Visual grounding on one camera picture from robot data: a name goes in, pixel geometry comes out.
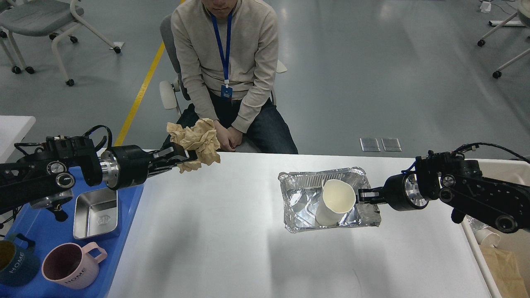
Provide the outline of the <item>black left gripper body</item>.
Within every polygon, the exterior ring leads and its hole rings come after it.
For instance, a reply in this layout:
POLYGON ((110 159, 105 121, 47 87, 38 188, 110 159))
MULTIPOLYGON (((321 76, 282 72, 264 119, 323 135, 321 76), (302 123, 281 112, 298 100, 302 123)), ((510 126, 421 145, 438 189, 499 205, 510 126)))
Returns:
POLYGON ((137 145, 111 147, 101 154, 102 179, 112 190, 143 184, 153 153, 137 145))

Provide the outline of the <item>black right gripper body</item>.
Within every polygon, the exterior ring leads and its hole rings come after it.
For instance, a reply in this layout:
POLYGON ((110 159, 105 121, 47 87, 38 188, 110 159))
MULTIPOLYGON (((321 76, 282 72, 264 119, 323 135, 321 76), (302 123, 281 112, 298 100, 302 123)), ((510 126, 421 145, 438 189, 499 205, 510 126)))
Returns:
POLYGON ((416 174, 397 174, 389 177, 383 186, 383 197, 396 211, 416 211, 429 204, 419 191, 416 174))

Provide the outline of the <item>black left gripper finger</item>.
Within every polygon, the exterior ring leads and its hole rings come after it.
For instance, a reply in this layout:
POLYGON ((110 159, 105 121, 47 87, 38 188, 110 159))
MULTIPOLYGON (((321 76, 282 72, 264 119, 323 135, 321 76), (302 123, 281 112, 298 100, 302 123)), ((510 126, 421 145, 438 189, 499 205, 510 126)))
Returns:
POLYGON ((151 157, 151 163, 179 164, 197 160, 197 153, 195 150, 185 150, 179 144, 167 143, 152 151, 151 157))
POLYGON ((149 164, 148 166, 148 175, 147 177, 150 178, 150 177, 153 177, 153 176, 156 176, 158 174, 162 174, 164 172, 167 172, 167 171, 171 171, 172 168, 175 168, 178 166, 178 163, 169 163, 169 164, 149 164))

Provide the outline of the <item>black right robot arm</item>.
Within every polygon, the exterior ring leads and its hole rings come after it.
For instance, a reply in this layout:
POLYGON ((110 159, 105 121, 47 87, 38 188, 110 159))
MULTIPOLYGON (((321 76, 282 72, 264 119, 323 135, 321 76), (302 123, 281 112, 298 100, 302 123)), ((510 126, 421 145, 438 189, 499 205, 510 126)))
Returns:
POLYGON ((415 158, 382 187, 358 190, 360 204, 388 204, 396 211, 418 211, 440 200, 452 207, 451 219, 460 224, 471 216, 502 233, 529 231, 530 194, 527 185, 484 177, 479 162, 465 157, 481 143, 463 144, 452 151, 415 158))

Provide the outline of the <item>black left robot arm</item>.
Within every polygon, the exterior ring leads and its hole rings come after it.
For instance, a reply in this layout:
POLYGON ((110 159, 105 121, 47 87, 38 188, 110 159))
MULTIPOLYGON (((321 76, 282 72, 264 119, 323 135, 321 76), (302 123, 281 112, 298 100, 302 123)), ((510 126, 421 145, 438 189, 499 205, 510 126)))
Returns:
POLYGON ((69 202, 76 183, 71 167, 80 167, 89 186, 105 183, 112 190, 143 184, 147 178, 170 171, 184 162, 196 161, 193 150, 170 143, 159 150, 144 151, 136 145, 113 147, 112 132, 95 145, 90 135, 102 128, 94 126, 82 136, 47 137, 43 143, 16 143, 19 151, 34 147, 32 154, 24 152, 15 163, 1 164, 1 213, 14 211, 27 203, 32 208, 46 208, 58 222, 68 215, 61 206, 69 202))

